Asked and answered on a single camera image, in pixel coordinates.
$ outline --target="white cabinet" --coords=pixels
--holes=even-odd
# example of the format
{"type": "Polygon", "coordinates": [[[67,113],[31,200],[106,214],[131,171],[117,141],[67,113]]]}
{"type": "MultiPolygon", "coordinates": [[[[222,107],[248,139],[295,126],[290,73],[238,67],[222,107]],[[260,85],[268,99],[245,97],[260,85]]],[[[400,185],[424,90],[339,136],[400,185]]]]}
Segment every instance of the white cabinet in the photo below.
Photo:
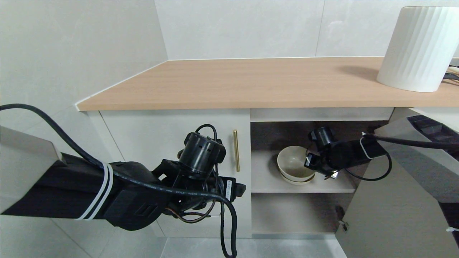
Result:
{"type": "MultiPolygon", "coordinates": [[[[234,202],[238,215],[237,237],[334,237],[348,257],[437,257],[458,255],[452,234],[436,200],[394,160],[391,174],[377,182],[360,182],[348,174],[324,181],[323,176],[308,185],[294,186],[279,175],[276,154],[284,147],[307,147],[307,134],[314,128],[330,126],[339,140],[355,140],[368,126],[385,125],[416,109],[285,109],[279,110],[162,110],[101,111],[116,147],[124,160],[138,161],[154,169],[162,159],[177,159],[189,132],[204,123],[213,124],[227,149],[219,166],[223,176],[236,177],[247,185],[242,198],[234,202]],[[241,171],[236,172],[233,130],[238,130],[241,171]],[[344,207],[345,232],[338,227],[336,205],[344,207]]],[[[433,116],[428,111],[424,115],[433,116]]],[[[446,123],[451,112],[436,110],[434,117],[446,123]]],[[[209,129],[202,133],[212,136],[209,129]]],[[[352,168],[366,177],[385,173],[382,157],[369,165],[352,168]]],[[[185,224],[170,216],[157,222],[167,237],[219,237],[219,205],[212,217],[197,224],[185,224]]],[[[225,236],[230,235],[230,216],[225,217],[225,236]]]]}
{"type": "MultiPolygon", "coordinates": [[[[227,154],[218,166],[221,176],[235,177],[247,186],[243,197],[233,205],[237,212],[237,236],[252,236],[251,164],[250,164],[250,110],[142,110],[101,111],[102,117],[126,161],[138,161],[150,170],[162,159],[177,160],[177,152],[184,148],[184,139],[202,124],[215,126],[227,154]],[[236,172],[233,130],[238,132],[241,171],[236,172]]],[[[213,135],[204,128],[203,135],[213,135]]],[[[157,222],[167,237],[219,237],[220,205],[216,204],[211,218],[196,224],[186,224],[171,216],[161,215],[157,222]]],[[[231,216],[225,213],[225,235],[230,235],[231,216]]]]}

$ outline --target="cabinet door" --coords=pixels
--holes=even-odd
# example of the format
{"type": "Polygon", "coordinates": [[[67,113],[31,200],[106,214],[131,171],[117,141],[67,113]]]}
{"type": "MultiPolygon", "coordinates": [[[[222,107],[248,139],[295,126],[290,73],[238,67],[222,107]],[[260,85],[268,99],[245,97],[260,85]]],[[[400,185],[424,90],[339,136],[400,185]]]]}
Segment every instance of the cabinet door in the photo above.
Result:
{"type": "MultiPolygon", "coordinates": [[[[416,114],[396,109],[393,117],[416,114]]],[[[387,160],[370,162],[365,177],[375,178],[387,169],[387,160]]],[[[383,180],[362,181],[336,238],[348,257],[459,257],[453,235],[436,199],[393,160],[383,180]]]]}
{"type": "MultiPolygon", "coordinates": [[[[121,154],[126,161],[137,161],[150,170],[161,160],[177,160],[177,152],[184,148],[184,139],[189,132],[204,123],[215,126],[218,138],[223,141],[227,154],[218,166],[221,176],[235,177],[238,183],[247,186],[243,197],[233,205],[237,212],[237,236],[252,236],[251,212],[251,166],[250,166],[250,111],[248,109],[220,110],[142,110],[102,111],[121,154]],[[241,171],[236,172],[233,130],[238,131],[241,171]]],[[[213,135],[203,128],[203,135],[213,135]]],[[[199,212],[207,211],[210,204],[199,212]]],[[[230,236],[231,216],[225,212],[225,236],[230,236]]],[[[211,212],[212,217],[196,224],[186,224],[171,216],[161,215],[157,222],[167,237],[219,237],[220,204],[211,212]]]]}

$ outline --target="wire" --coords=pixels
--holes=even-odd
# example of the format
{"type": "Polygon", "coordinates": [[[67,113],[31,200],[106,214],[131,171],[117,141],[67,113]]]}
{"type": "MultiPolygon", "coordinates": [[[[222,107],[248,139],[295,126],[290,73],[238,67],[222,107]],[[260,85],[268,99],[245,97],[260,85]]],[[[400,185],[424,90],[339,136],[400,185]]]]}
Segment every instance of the wire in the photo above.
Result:
{"type": "Polygon", "coordinates": [[[417,141],[417,140],[404,140],[404,139],[382,137],[382,136],[369,135],[369,134],[365,134],[364,138],[381,140],[381,141],[386,141],[386,142],[391,142],[391,143],[401,144],[401,145],[407,145],[407,146],[413,146],[413,147],[427,148],[427,149],[439,149],[439,150],[459,149],[459,142],[441,143],[441,142],[429,142],[429,141],[417,141]]]}
{"type": "MultiPolygon", "coordinates": [[[[52,128],[53,130],[66,142],[73,150],[75,150],[82,158],[87,160],[88,162],[94,164],[95,166],[99,167],[100,169],[103,169],[103,163],[91,156],[89,153],[87,153],[85,150],[83,150],[78,144],[76,144],[70,136],[68,136],[64,130],[50,117],[48,116],[45,112],[42,110],[31,106],[27,104],[6,104],[6,105],[1,105],[0,106],[0,111],[2,110],[7,110],[7,109],[13,109],[13,108],[20,108],[20,109],[27,109],[35,114],[39,115],[41,118],[43,118],[52,128]]],[[[219,195],[219,194],[214,194],[210,192],[201,192],[201,191],[193,191],[193,190],[183,190],[183,189],[176,189],[176,188],[171,188],[163,185],[155,185],[155,184],[150,184],[146,183],[143,181],[139,181],[135,178],[132,178],[129,175],[123,174],[121,172],[118,172],[117,170],[113,171],[113,174],[120,179],[123,179],[127,182],[130,182],[135,185],[140,185],[145,188],[158,191],[158,192],[163,192],[163,193],[169,193],[169,194],[174,194],[174,195],[181,195],[181,196],[191,196],[191,197],[205,197],[208,199],[215,199],[216,201],[219,201],[226,205],[229,209],[229,212],[231,213],[231,252],[232,255],[228,255],[226,252],[226,249],[223,250],[225,257],[226,258],[235,258],[237,255],[236,251],[236,231],[237,231],[237,214],[236,210],[234,209],[233,204],[226,199],[224,196],[219,195]]]]}
{"type": "Polygon", "coordinates": [[[445,73],[443,80],[459,80],[459,76],[454,73],[445,73]]]}
{"type": "MultiPolygon", "coordinates": [[[[218,166],[217,166],[217,164],[215,164],[215,172],[214,173],[215,173],[215,177],[217,178],[218,177],[218,166]]],[[[219,185],[219,186],[220,187],[217,188],[217,191],[218,191],[218,189],[220,189],[220,193],[223,195],[224,194],[224,185],[219,185]]],[[[220,245],[222,246],[223,255],[225,257],[228,257],[229,254],[226,251],[225,236],[224,236],[225,206],[220,203],[220,207],[221,207],[221,210],[220,210],[220,245]]],[[[230,243],[231,246],[236,245],[236,239],[233,239],[231,237],[230,241],[231,241],[231,243],[230,243]]]]}
{"type": "Polygon", "coordinates": [[[196,129],[196,132],[199,133],[199,130],[201,130],[204,127],[210,127],[212,129],[212,131],[213,131],[213,139],[216,141],[217,140],[217,130],[215,129],[215,127],[213,125],[211,125],[209,123],[203,124],[200,127],[198,127],[198,129],[196,129]]]}
{"type": "Polygon", "coordinates": [[[210,212],[212,211],[213,207],[215,206],[215,199],[214,201],[212,202],[212,205],[210,206],[210,208],[207,210],[206,213],[202,214],[202,213],[195,213],[195,212],[190,212],[190,213],[182,213],[181,215],[176,212],[175,210],[173,210],[172,208],[169,208],[169,207],[166,207],[166,210],[172,212],[175,216],[177,216],[181,221],[185,222],[185,223],[188,223],[188,224],[194,224],[194,223],[198,223],[200,221],[202,221],[203,219],[207,218],[207,217],[210,217],[209,214],[210,212]],[[187,215],[199,215],[200,217],[197,218],[197,219],[185,219],[184,216],[187,216],[187,215]]]}
{"type": "Polygon", "coordinates": [[[361,177],[359,175],[356,175],[354,173],[352,173],[351,171],[349,171],[347,168],[345,168],[344,170],[346,170],[346,172],[348,172],[349,174],[351,174],[352,176],[355,176],[356,178],[358,179],[361,179],[361,180],[364,180],[364,181],[379,181],[385,177],[387,177],[389,175],[389,173],[392,171],[392,159],[391,159],[391,155],[386,154],[387,156],[387,160],[389,161],[389,167],[387,168],[387,172],[384,173],[384,175],[378,177],[378,178],[365,178],[365,177],[361,177]]]}

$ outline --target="black cable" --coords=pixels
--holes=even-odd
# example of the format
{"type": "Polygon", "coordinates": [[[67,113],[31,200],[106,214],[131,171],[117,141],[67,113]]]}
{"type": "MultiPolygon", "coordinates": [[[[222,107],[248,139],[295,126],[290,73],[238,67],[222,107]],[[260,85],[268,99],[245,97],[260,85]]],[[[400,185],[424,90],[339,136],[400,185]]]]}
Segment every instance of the black cable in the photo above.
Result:
{"type": "Polygon", "coordinates": [[[361,179],[361,180],[364,180],[364,181],[378,181],[378,180],[381,180],[385,177],[387,177],[389,175],[389,173],[392,171],[392,159],[391,159],[391,155],[386,154],[387,156],[387,160],[389,161],[389,167],[387,168],[387,171],[386,173],[384,173],[384,175],[378,177],[378,178],[365,178],[365,177],[361,177],[359,175],[356,175],[354,173],[352,173],[351,171],[349,171],[347,168],[345,168],[344,170],[346,170],[346,172],[348,172],[349,174],[351,174],[352,176],[355,176],[356,178],[358,179],[361,179]]]}
{"type": "MultiPolygon", "coordinates": [[[[215,176],[218,177],[218,166],[217,164],[215,164],[215,176]]],[[[221,185],[219,187],[220,189],[220,193],[223,195],[224,194],[224,185],[221,185]]],[[[222,251],[223,251],[223,255],[225,257],[228,257],[229,254],[226,252],[226,244],[225,244],[225,236],[224,236],[224,225],[225,225],[225,206],[222,205],[222,203],[220,203],[220,207],[221,207],[221,210],[220,210],[220,245],[222,246],[222,251]]],[[[231,243],[230,245],[231,246],[235,246],[236,245],[236,239],[231,237],[230,239],[231,243]]],[[[236,253],[235,253],[235,250],[231,250],[231,252],[233,253],[234,256],[236,256],[236,253]]]]}
{"type": "Polygon", "coordinates": [[[215,127],[213,125],[211,125],[209,123],[203,124],[200,127],[198,127],[198,129],[196,129],[196,132],[199,133],[199,130],[201,130],[204,127],[210,127],[212,129],[212,131],[213,131],[213,139],[216,141],[217,140],[217,130],[215,129],[215,127]]]}
{"type": "MultiPolygon", "coordinates": [[[[55,132],[73,149],[75,150],[82,158],[87,160],[88,162],[98,166],[101,169],[104,169],[103,163],[91,156],[89,153],[87,153],[85,150],[83,150],[78,144],[76,144],[70,136],[68,136],[64,130],[50,117],[48,116],[45,112],[42,110],[31,106],[27,104],[6,104],[6,105],[1,105],[0,106],[0,111],[2,110],[7,110],[7,109],[13,109],[13,108],[20,108],[20,109],[27,109],[30,110],[37,115],[39,115],[41,118],[43,118],[54,130],[55,132]]],[[[206,125],[211,128],[213,128],[214,133],[215,133],[215,139],[217,137],[217,132],[215,128],[212,125],[206,125]]],[[[150,183],[145,183],[142,181],[139,181],[135,178],[132,178],[126,174],[123,174],[121,172],[118,172],[116,170],[113,171],[113,174],[127,182],[133,183],[135,185],[140,185],[148,189],[152,189],[154,191],[159,191],[163,193],[169,193],[169,194],[174,194],[174,195],[181,195],[181,196],[191,196],[191,197],[205,197],[208,199],[216,199],[217,201],[220,201],[220,203],[223,203],[224,205],[228,206],[229,212],[231,213],[231,252],[233,253],[232,255],[228,255],[226,252],[226,249],[223,250],[225,257],[226,258],[235,258],[236,257],[236,230],[237,230],[237,214],[236,210],[234,209],[233,204],[226,199],[224,196],[219,195],[219,194],[214,194],[214,193],[209,193],[209,192],[201,192],[201,191],[193,191],[193,190],[183,190],[183,189],[176,189],[176,188],[171,188],[171,187],[166,187],[162,185],[154,185],[150,183]]]]}
{"type": "Polygon", "coordinates": [[[381,141],[386,141],[386,142],[391,142],[391,143],[401,144],[401,145],[407,145],[407,146],[413,146],[413,147],[427,148],[427,149],[439,149],[439,150],[459,149],[459,142],[442,143],[442,142],[429,142],[429,141],[417,141],[417,140],[404,140],[404,139],[382,137],[382,136],[376,136],[376,135],[370,135],[370,134],[364,135],[364,138],[381,140],[381,141]]]}
{"type": "Polygon", "coordinates": [[[459,80],[459,76],[454,73],[445,73],[443,80],[459,80]]]}
{"type": "Polygon", "coordinates": [[[64,142],[66,142],[75,152],[78,153],[78,155],[80,155],[82,158],[89,161],[90,163],[96,165],[100,169],[102,170],[104,169],[104,165],[102,164],[102,162],[98,161],[96,158],[94,158],[89,153],[87,153],[85,150],[83,150],[80,146],[78,146],[78,144],[74,142],[70,138],[70,136],[68,136],[68,134],[66,134],[66,132],[64,132],[64,130],[62,130],[62,128],[45,112],[31,105],[17,104],[17,103],[1,105],[0,111],[7,110],[7,109],[13,109],[13,108],[27,109],[39,115],[41,118],[43,118],[43,120],[45,120],[45,122],[47,122],[53,128],[53,130],[62,138],[62,140],[64,140],[64,142]]]}

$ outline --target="beige bowl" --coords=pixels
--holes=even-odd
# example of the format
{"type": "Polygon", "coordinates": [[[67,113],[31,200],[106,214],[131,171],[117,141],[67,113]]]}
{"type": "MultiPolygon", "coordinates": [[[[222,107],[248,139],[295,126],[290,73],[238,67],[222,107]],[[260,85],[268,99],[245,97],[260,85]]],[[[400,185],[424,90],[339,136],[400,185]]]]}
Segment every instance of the beige bowl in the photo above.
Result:
{"type": "Polygon", "coordinates": [[[289,146],[279,152],[277,165],[286,181],[293,184],[310,182],[315,175],[315,171],[304,167],[306,161],[306,149],[301,146],[289,146]]]}

